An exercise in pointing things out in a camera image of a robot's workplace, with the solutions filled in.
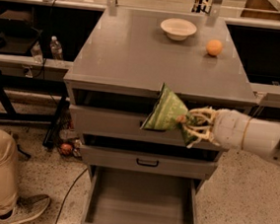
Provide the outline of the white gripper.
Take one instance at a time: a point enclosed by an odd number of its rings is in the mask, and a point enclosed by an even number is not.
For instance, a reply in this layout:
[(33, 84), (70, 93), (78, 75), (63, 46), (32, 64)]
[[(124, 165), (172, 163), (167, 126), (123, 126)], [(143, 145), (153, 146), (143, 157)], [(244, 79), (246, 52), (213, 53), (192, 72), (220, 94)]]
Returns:
[(196, 140), (187, 145), (192, 148), (194, 144), (201, 140), (208, 140), (222, 148), (236, 149), (242, 147), (244, 132), (249, 116), (242, 112), (233, 110), (213, 110), (211, 107), (198, 108), (189, 111), (191, 116), (199, 117), (211, 126), (189, 126), (188, 132), (195, 136)]

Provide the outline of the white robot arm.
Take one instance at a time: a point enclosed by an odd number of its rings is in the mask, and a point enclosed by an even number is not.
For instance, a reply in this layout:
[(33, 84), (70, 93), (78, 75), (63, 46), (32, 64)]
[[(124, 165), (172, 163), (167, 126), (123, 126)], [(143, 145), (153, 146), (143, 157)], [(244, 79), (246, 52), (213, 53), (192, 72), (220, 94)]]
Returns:
[(184, 126), (191, 135), (223, 149), (241, 149), (280, 166), (280, 124), (233, 110), (188, 111)]

